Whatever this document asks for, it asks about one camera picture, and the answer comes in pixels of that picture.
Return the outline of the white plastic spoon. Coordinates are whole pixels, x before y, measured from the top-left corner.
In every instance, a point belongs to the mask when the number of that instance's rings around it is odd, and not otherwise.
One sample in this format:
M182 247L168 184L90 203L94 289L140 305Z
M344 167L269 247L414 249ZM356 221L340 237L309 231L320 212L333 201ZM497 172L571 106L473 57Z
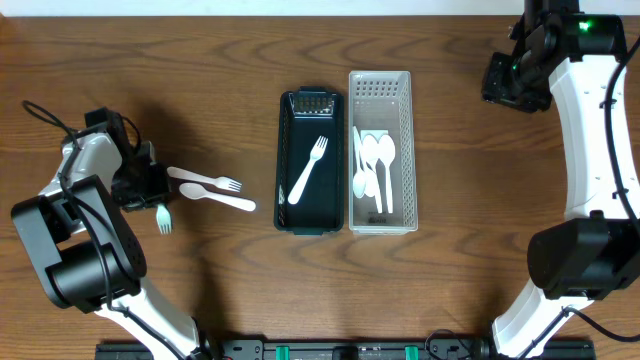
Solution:
M375 137L371 135L364 137L362 142L361 155L363 156L365 164L368 165L376 173L376 165L379 160L379 156L378 156L378 142L376 141ZM380 185L379 185L379 195L373 198L375 199L377 213L381 214L382 199L381 199Z
M396 155L395 143L389 134L383 135L379 140L379 159L385 167L386 201L389 214L394 212L393 188L391 180L391 164Z
M354 138L354 155L356 161L356 172L353 177L353 193L356 198L361 199L364 197L366 191L366 174L362 166L361 158L362 141L357 127L354 126L352 130Z
M368 197L376 197L379 195L379 183L377 174L368 166L364 166L366 175L365 195Z

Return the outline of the white plastic fork top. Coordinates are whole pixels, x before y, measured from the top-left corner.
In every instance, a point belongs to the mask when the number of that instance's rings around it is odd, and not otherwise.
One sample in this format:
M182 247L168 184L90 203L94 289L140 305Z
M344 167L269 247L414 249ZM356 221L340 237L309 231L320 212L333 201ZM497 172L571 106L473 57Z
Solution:
M168 167L166 171L172 178L213 185L221 190L240 192L242 188L241 182L224 176L212 178L172 166Z

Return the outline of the white plastic fork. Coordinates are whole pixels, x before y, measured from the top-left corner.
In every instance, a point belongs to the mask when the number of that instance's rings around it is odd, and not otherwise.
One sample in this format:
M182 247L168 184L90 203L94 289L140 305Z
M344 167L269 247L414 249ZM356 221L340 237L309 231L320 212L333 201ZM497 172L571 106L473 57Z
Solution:
M307 162L305 168L303 169L301 175L297 179L294 187L292 188L287 200L291 205L296 205L305 189L305 186L308 182L312 169L317 161L319 161L327 148L328 138L325 136L319 136L314 146L312 147L309 155L309 161Z
M196 183L182 183L179 191L191 200L210 199L247 212L256 209L256 203L252 200L210 192Z
M221 190L240 192L242 188L241 182L224 176L212 178L172 166L168 167L166 171L172 178L213 185Z

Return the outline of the clear plastic basket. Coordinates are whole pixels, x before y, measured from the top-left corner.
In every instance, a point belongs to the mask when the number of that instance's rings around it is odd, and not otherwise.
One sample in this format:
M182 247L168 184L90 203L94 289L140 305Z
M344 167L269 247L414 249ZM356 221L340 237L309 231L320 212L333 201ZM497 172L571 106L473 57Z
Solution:
M418 229L411 75L349 74L349 228L404 235Z

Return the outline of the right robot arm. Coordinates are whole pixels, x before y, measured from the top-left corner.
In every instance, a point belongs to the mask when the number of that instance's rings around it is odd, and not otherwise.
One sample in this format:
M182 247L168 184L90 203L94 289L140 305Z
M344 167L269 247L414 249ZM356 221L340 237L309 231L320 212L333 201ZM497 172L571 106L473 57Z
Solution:
M572 317L639 276L639 178L625 110L624 78L636 53L616 15L587 14L575 1L527 0L483 79L485 101L522 112L556 108L567 200L561 224L536 233L529 279L491 325L485 359L582 359L554 335Z

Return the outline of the white plastic fork handle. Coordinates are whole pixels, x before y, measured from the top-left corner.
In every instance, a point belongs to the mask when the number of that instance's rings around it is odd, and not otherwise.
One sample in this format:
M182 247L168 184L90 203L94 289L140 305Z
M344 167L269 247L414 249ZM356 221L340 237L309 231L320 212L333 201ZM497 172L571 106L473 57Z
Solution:
M172 217L165 204L158 204L156 207L156 223L162 235L169 235L172 233Z

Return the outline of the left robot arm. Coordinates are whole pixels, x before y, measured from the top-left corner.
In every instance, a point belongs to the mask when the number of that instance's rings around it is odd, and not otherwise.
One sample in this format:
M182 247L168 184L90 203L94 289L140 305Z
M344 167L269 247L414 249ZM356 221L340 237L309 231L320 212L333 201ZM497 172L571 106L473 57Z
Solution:
M133 122L106 107L76 130L25 100L35 118L64 129L62 162L51 182L13 206L11 218L49 300L107 318L156 359L218 359L221 351L196 320L147 278L147 264L124 213L161 208L165 167L151 142L131 142Z

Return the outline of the black plastic basket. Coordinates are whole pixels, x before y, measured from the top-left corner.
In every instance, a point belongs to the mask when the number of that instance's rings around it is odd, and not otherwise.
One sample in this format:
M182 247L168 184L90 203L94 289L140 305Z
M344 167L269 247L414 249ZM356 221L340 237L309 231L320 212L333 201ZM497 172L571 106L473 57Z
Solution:
M274 226L295 235L337 232L344 218L344 99L302 86L280 98Z

